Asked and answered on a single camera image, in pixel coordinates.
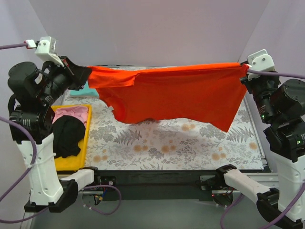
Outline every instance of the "yellow tray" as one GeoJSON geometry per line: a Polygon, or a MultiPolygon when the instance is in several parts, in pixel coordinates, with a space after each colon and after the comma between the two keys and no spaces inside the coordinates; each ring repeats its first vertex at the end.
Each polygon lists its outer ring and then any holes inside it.
{"type": "Polygon", "coordinates": [[[79,141],[78,147],[81,149],[80,153],[77,156],[69,156],[66,158],[56,158],[55,166],[57,171],[70,171],[70,170],[79,170],[85,166],[86,159],[86,150],[87,142],[89,137],[89,127],[92,115],[92,107],[90,104],[80,104],[80,105],[65,105],[65,106],[52,106],[53,111],[56,111],[58,108],[70,107],[70,106],[86,106],[88,107],[88,120],[86,125],[85,137],[79,141]]]}

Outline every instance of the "red t-shirt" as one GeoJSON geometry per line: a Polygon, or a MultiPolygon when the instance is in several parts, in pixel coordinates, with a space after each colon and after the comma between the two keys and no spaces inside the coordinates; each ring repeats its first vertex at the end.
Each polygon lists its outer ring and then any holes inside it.
{"type": "Polygon", "coordinates": [[[189,118],[228,131],[246,92],[248,66],[215,63],[138,71],[89,66],[96,88],[118,121],[189,118]]]}

